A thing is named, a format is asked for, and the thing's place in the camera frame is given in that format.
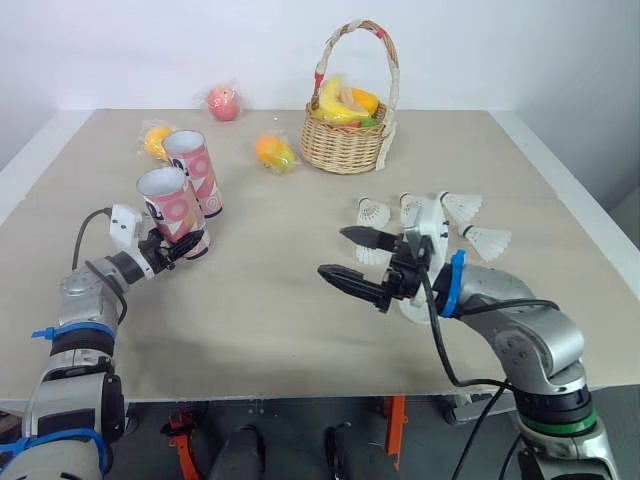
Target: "table edge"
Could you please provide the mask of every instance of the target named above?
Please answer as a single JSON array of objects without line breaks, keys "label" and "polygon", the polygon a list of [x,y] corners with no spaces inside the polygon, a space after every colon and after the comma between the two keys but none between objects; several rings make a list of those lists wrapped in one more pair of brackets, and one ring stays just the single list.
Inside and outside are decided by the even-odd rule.
[{"label": "table edge", "polygon": [[545,178],[558,199],[640,300],[640,250],[515,112],[490,110],[489,113]]},{"label": "table edge", "polygon": [[0,226],[94,110],[60,110],[0,170]]}]

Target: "yellow banana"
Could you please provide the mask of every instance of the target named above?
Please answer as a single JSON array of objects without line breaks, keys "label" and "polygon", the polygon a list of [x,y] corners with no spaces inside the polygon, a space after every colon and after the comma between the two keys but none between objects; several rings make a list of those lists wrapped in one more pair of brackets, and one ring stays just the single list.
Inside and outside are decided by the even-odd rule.
[{"label": "yellow banana", "polygon": [[342,90],[342,77],[335,76],[327,80],[320,91],[320,111],[324,118],[337,125],[345,125],[354,120],[361,120],[369,117],[369,112],[364,108],[353,110],[346,107],[338,99]]}]

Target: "table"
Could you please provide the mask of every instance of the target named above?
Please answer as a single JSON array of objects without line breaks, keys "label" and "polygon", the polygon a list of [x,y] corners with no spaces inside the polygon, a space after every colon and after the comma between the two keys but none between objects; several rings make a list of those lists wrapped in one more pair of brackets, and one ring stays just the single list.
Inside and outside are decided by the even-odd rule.
[{"label": "table", "polygon": [[[481,193],[477,224],[513,231],[493,265],[578,322],[591,385],[640,383],[640,254],[513,114],[399,112],[387,169],[355,176],[304,163],[290,175],[263,169],[253,141],[274,115],[297,146],[302,112],[246,112],[226,124],[190,110],[70,113],[71,121],[58,117],[45,127],[45,139],[21,153],[27,159],[1,172],[3,404],[24,402],[38,382],[49,349],[29,337],[57,322],[58,284],[82,219],[116,202],[143,208],[135,181],[157,163],[137,154],[136,141],[142,122],[156,118],[205,134],[225,207],[208,221],[211,252],[132,287],[116,353],[128,401],[454,392],[428,329],[395,306],[377,313],[316,273],[320,264],[339,263],[379,281],[384,268],[359,265],[338,234],[354,223],[357,199],[389,203],[388,230],[399,231],[400,192],[442,189]],[[67,142],[55,133],[61,129]],[[48,146],[61,149],[50,165],[42,159]],[[83,258],[114,253],[100,222],[87,231]],[[453,234],[450,252],[459,247],[481,262]],[[478,334],[455,320],[442,323],[460,378],[502,377]]]}]

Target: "orange metal bracket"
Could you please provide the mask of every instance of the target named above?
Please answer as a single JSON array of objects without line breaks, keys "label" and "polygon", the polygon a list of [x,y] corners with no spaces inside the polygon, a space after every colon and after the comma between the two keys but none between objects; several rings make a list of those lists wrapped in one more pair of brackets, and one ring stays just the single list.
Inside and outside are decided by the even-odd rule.
[{"label": "orange metal bracket", "polygon": [[169,423],[161,430],[161,433],[169,436],[169,445],[176,447],[184,480],[202,480],[193,460],[191,448],[191,435],[194,428],[193,416],[178,409],[171,413]]},{"label": "orange metal bracket", "polygon": [[402,431],[409,423],[405,415],[404,396],[385,397],[385,411],[387,413],[387,455],[394,455],[393,465],[400,468],[400,451],[402,450]]}]

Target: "blue ring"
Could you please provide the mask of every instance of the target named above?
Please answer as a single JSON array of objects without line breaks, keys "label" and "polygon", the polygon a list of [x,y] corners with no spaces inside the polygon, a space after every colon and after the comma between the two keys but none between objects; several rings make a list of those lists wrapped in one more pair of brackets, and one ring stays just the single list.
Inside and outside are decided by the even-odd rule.
[{"label": "blue ring", "polygon": [[107,468],[107,450],[104,444],[104,439],[102,438],[102,435],[90,428],[72,428],[70,430],[62,430],[61,432],[43,435],[42,437],[38,437],[35,440],[21,438],[15,443],[0,445],[0,452],[11,452],[13,457],[17,457],[25,450],[37,447],[38,445],[44,445],[45,443],[55,442],[57,440],[66,440],[68,438],[75,437],[85,437],[96,442],[96,447],[98,448],[98,457],[100,459],[100,472],[102,473],[102,475],[104,475],[104,471]]},{"label": "blue ring", "polygon": [[458,250],[455,255],[451,256],[451,285],[449,286],[449,296],[447,303],[444,304],[440,316],[450,318],[455,312],[460,296],[460,284],[462,282],[462,267],[464,265],[464,250]]},{"label": "blue ring", "polygon": [[46,340],[53,341],[60,335],[63,335],[69,332],[75,332],[76,330],[97,330],[99,332],[106,333],[107,335],[109,335],[113,339],[113,341],[116,340],[115,334],[109,327],[101,323],[95,323],[95,322],[79,322],[79,323],[74,323],[74,324],[67,325],[65,327],[59,327],[59,328],[48,327],[48,328],[45,328],[44,330],[38,330],[33,332],[31,334],[31,338],[43,337]]}]

